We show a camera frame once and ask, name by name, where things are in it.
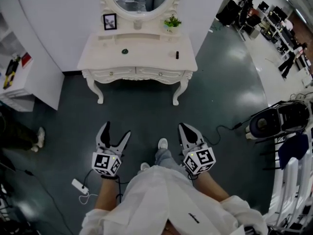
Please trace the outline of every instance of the white sneaker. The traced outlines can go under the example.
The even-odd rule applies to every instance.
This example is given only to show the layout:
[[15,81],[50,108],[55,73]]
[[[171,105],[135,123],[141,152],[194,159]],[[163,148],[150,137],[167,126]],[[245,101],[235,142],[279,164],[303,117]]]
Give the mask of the white sneaker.
[[39,128],[37,137],[38,137],[38,143],[37,143],[38,147],[43,148],[44,143],[45,143],[45,130],[42,127]]
[[167,143],[167,140],[165,138],[160,139],[159,142],[157,143],[158,149],[160,149],[160,148],[167,149],[167,147],[168,147],[168,143]]
[[150,165],[146,162],[144,162],[140,165],[140,170],[147,170],[149,168],[150,168]]
[[34,145],[32,148],[31,148],[32,151],[34,152],[38,152],[39,151],[39,148],[38,146]]

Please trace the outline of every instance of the white cube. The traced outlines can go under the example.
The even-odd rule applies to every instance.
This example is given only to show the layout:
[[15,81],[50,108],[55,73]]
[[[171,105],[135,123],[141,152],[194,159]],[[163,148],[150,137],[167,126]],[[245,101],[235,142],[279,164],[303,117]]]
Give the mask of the white cube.
[[215,162],[211,147],[188,152],[184,159],[184,164],[194,175],[209,170]]
[[94,152],[92,155],[92,169],[106,176],[115,176],[121,163],[117,155],[97,152]]

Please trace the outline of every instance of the mirror frame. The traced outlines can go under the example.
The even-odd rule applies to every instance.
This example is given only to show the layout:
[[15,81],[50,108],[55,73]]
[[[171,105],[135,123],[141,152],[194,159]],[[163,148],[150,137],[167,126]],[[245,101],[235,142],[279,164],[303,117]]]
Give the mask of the mirror frame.
[[127,11],[120,7],[114,0],[100,0],[101,3],[101,9],[103,14],[109,13],[109,11],[113,11],[117,15],[119,15],[122,18],[125,18],[127,20],[151,20],[154,19],[163,13],[165,13],[173,4],[175,3],[176,0],[165,0],[161,6],[159,6],[157,9],[150,11],[150,12],[141,12],[137,13],[136,11]]

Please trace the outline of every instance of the power strip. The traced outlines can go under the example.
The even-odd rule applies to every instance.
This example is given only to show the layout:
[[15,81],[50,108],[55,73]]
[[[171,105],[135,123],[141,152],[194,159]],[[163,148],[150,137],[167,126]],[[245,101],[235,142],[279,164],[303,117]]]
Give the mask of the power strip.
[[83,184],[80,183],[77,179],[73,179],[72,185],[85,195],[89,192],[89,189],[86,186],[83,186]]

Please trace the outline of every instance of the small plant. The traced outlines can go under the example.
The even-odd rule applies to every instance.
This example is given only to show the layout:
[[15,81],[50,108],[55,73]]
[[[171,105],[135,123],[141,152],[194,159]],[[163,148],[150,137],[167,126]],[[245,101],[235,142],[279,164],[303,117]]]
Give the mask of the small plant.
[[168,27],[178,27],[181,24],[181,21],[179,21],[173,14],[170,18],[164,20],[164,24]]

